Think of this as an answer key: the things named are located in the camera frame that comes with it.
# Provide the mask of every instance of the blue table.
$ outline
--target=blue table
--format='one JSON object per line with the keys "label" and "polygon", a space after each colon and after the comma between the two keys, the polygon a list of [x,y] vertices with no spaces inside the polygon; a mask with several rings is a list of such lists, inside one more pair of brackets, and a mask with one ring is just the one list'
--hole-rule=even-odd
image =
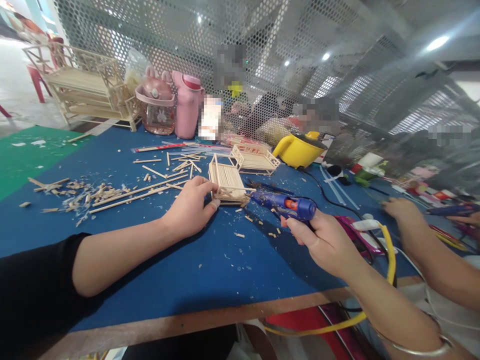
{"label": "blue table", "polygon": [[[111,128],[45,171],[37,180],[49,184],[68,177],[96,185],[111,183],[115,188],[122,184],[141,188],[146,186],[143,177],[147,172],[142,165],[168,173],[165,170],[167,151],[134,153],[131,149],[160,145],[162,140],[165,138],[146,133],[142,128],[136,133]],[[167,141],[180,142],[173,136]],[[147,160],[154,156],[162,161],[133,163],[136,159]],[[208,157],[197,163],[203,176],[208,177],[210,161],[211,157]],[[177,163],[172,162],[170,173]],[[323,181],[317,168],[309,171]],[[273,182],[300,196],[310,197],[324,213],[355,217],[346,209],[326,203],[312,178],[283,163],[270,178],[250,174],[241,176]],[[152,184],[161,181],[163,179],[157,177],[152,179]],[[392,196],[399,196],[381,180],[375,186]],[[41,209],[60,207],[63,199],[34,193],[34,187],[27,184],[0,202],[0,257],[53,244],[74,233],[107,232],[152,221],[168,210],[179,193],[179,190],[171,189],[161,195],[113,207],[95,214],[95,219],[89,217],[76,227],[78,218],[71,212],[40,213]],[[327,196],[336,201],[327,185],[324,189]],[[398,235],[395,221],[378,204],[386,196],[356,184],[344,187],[344,190],[360,206],[361,214],[372,214]],[[20,208],[19,204],[25,201],[32,205]],[[111,296],[101,308],[79,322],[52,351],[56,356],[66,358],[348,297],[346,284],[319,268],[307,248],[298,246],[287,229],[281,229],[276,238],[268,236],[268,233],[277,233],[276,228],[280,227],[268,209],[254,203],[244,211],[235,212],[236,209],[220,207],[200,234],[155,256],[112,286],[108,290]],[[253,223],[245,215],[254,219]],[[429,220],[455,235],[450,222],[439,218]],[[234,233],[243,234],[245,238]],[[385,274],[386,260],[379,258],[377,261]],[[415,275],[407,261],[398,256],[399,285],[416,282]]]}

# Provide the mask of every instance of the plastic bag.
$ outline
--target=plastic bag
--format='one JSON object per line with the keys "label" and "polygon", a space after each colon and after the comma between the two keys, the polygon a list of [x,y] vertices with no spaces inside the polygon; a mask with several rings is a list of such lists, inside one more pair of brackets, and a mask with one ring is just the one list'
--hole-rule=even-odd
{"label": "plastic bag", "polygon": [[148,66],[153,65],[140,51],[133,47],[128,50],[123,82],[127,85],[131,94],[135,94],[135,89],[143,82],[145,70]]}

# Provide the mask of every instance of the forearm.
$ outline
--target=forearm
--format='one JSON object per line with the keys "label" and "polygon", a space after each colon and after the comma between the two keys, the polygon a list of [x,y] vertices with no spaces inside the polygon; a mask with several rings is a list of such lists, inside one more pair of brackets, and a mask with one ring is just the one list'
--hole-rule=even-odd
{"label": "forearm", "polygon": [[162,219],[88,236],[76,253],[73,285],[80,295],[95,296],[177,241]]}
{"label": "forearm", "polygon": [[480,270],[448,249],[423,218],[397,223],[403,249],[428,285],[454,303],[480,310]]}
{"label": "forearm", "polygon": [[[434,351],[442,346],[437,325],[373,268],[366,267],[361,276],[348,284],[372,326],[385,338],[420,352]],[[388,342],[384,344],[393,359],[412,358]],[[449,353],[442,359],[456,359],[456,356]]]}

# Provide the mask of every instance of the green floor mat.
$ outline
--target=green floor mat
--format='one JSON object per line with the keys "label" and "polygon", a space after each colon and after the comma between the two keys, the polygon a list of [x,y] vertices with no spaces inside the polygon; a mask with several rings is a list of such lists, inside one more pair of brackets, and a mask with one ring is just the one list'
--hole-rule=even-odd
{"label": "green floor mat", "polygon": [[33,126],[0,139],[0,200],[20,189],[58,161],[70,155],[91,138],[74,143],[78,132]]}

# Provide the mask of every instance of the yellow kettle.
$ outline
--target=yellow kettle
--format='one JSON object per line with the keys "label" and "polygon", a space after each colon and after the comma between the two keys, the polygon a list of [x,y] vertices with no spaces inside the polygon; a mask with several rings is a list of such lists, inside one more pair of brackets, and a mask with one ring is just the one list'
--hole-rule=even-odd
{"label": "yellow kettle", "polygon": [[306,168],[328,149],[318,140],[319,135],[317,131],[310,131],[306,135],[292,132],[280,140],[273,156],[280,155],[280,159],[295,169],[300,166]]}

